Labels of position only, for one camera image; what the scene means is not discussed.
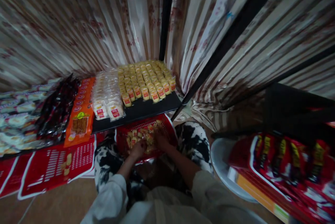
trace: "person's right hand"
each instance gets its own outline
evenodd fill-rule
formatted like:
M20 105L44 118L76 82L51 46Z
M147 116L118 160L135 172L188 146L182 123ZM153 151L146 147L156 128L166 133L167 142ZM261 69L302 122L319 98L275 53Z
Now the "person's right hand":
M167 152L167 150L172 147L168 138L164 136L159 130L155 132L155 140L157 148L163 152Z

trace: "dark red snack package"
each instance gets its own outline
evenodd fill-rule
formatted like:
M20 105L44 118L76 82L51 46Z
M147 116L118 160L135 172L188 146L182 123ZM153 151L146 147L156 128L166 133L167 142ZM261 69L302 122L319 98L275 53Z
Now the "dark red snack package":
M329 146L323 140L318 139L313 150L312 168L307 177L310 182L319 184L322 171L325 173L323 175L327 176L327 171L325 171L323 168L325 166L325 159L329 155L329 151Z
M304 179L306 177L305 169L308 162L307 147L294 139L290 139L290 143L292 150L290 183L299 190L304 190Z
M272 163L272 173L273 176L279 177L284 176L288 177L291 168L292 154L290 148L290 142L283 138L280 141L279 150L275 156Z
M318 139L313 150L306 185L335 204L335 158L329 153L329 146Z
M260 165L260 157L261 157L261 153L263 151L263 147L264 147L264 139L263 139L263 134L259 133L257 135L258 140L255 146L255 150L254 150L254 168L258 169L259 165Z
M272 159L276 154L275 137L269 134L265 135L264 147L260 158L260 173L265 175L271 166Z

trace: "cow print pants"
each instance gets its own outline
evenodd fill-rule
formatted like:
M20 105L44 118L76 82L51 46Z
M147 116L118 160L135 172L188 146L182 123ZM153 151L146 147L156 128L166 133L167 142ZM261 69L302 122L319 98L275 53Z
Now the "cow print pants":
M209 142L204 128L197 122L185 122L176 126L176 133L178 137L177 150L200 166L202 170L213 173L209 156ZM95 150L95 185L98 192L108 182L109 178L118 172L124 162L124 158L119 154L114 141L114 134L114 131L107 134L105 140ZM192 196L176 168L173 182L175 189ZM148 191L145 181L136 171L132 170L127 184L128 208L136 201L144 200Z

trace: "white sleeve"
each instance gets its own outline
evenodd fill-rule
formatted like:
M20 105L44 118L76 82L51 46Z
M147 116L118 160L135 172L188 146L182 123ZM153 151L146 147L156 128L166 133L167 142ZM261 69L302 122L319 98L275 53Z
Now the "white sleeve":
M126 214L127 203L126 180L115 174L99 192L81 223L119 223Z

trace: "curtain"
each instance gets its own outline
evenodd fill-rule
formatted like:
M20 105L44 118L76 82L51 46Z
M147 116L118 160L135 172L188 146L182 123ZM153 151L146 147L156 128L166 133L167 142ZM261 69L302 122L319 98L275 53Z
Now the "curtain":
M165 62L181 96L246 1L173 0ZM222 105L334 43L334 7L334 0L268 0L183 119L226 128ZM0 91L158 59L161 13L162 0L0 0ZM334 68L331 56L282 83L334 99Z

